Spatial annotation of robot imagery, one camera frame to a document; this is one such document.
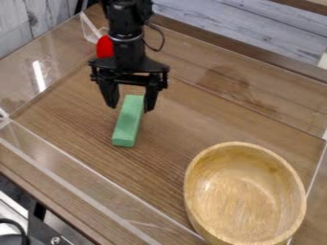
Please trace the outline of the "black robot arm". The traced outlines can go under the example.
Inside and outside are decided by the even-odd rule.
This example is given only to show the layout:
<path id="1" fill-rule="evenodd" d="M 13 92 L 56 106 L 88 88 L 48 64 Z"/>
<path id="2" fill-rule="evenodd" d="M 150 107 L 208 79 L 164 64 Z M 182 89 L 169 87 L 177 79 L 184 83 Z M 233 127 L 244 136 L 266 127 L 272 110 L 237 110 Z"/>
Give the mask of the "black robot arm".
<path id="1" fill-rule="evenodd" d="M 120 99 L 118 85 L 145 88 L 142 111 L 154 109 L 158 93 L 168 86 L 169 67 L 145 54 L 145 48 L 157 52 L 144 40 L 144 27 L 160 29 L 149 23 L 153 15 L 152 0 L 101 0 L 108 21 L 104 51 L 109 55 L 88 61 L 90 80 L 96 82 L 108 107 L 114 108 Z"/>

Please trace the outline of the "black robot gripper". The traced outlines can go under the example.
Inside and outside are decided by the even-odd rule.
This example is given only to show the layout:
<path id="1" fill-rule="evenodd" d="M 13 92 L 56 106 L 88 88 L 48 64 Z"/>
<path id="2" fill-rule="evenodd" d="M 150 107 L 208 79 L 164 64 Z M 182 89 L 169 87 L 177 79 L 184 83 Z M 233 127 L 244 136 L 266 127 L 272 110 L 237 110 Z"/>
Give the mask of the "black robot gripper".
<path id="1" fill-rule="evenodd" d="M 113 57 L 97 58 L 96 54 L 88 62 L 90 80 L 100 84 L 104 102 L 110 108 L 120 98 L 117 84 L 144 86 L 144 112 L 149 112 L 154 109 L 158 91 L 166 88 L 169 67 L 146 56 L 142 38 L 110 40 Z"/>

